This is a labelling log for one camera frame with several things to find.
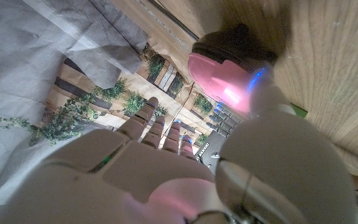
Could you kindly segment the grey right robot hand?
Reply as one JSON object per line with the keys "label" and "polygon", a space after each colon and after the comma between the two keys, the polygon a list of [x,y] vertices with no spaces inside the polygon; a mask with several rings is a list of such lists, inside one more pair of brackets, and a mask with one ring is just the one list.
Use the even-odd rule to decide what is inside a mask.
{"label": "grey right robot hand", "polygon": [[250,119],[215,171],[176,128],[149,132],[157,99],[118,130],[94,130],[45,158],[0,210],[0,223],[358,223],[353,181],[329,141],[297,117],[270,67],[242,87]]}

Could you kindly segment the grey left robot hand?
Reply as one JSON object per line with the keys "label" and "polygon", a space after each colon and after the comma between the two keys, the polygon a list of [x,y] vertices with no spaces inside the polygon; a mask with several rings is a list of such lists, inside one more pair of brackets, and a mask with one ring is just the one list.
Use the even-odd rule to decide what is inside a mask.
{"label": "grey left robot hand", "polygon": [[242,119],[223,106],[217,104],[210,122],[206,123],[212,131],[196,153],[196,160],[204,164],[212,173],[216,173],[222,146],[229,135],[239,125]]}

